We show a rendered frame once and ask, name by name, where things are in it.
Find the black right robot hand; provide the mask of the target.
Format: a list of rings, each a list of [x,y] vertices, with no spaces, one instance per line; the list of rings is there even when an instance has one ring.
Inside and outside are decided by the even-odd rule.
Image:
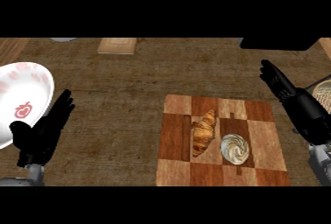
[[[261,60],[260,71],[260,78],[283,106],[298,134],[310,144],[326,144],[331,142],[331,115],[326,109],[309,92],[295,87],[267,59]]]

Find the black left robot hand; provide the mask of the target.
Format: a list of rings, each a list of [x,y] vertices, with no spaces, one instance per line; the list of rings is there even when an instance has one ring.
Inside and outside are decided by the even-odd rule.
[[[71,91],[66,89],[56,99],[51,109],[35,125],[14,121],[9,125],[13,134],[13,145],[19,149],[16,165],[45,165],[57,147],[57,140],[65,128],[69,114],[75,108]]]

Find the checkered wooden cutting board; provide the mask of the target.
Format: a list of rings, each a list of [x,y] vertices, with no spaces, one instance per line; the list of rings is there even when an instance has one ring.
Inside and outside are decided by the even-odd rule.
[[[193,156],[192,124],[215,112],[214,139]],[[263,101],[165,96],[158,186],[286,186],[289,178],[270,105]]]

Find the white plate with red print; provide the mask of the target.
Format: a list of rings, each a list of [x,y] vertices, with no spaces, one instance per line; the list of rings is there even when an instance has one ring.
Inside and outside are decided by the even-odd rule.
[[[34,126],[47,114],[53,92],[53,76],[43,65],[16,62],[0,66],[0,149],[13,142],[10,123]]]

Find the black appliance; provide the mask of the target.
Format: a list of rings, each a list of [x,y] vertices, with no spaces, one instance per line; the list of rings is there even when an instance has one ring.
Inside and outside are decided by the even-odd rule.
[[[241,38],[242,49],[306,51],[317,38]]]

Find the golden brown croissant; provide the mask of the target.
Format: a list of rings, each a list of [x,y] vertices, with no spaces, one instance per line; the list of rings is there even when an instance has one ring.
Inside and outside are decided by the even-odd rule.
[[[196,158],[208,149],[214,139],[215,111],[211,109],[192,123],[192,156]]]

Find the brown wooden panel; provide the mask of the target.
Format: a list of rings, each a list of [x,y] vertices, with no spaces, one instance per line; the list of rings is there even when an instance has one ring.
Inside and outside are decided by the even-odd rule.
[[[19,61],[31,38],[0,38],[0,66]]]

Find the pale wooden block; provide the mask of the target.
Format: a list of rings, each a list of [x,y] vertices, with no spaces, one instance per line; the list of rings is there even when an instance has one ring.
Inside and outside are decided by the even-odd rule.
[[[111,54],[133,54],[136,38],[103,38],[99,43],[97,52]]]

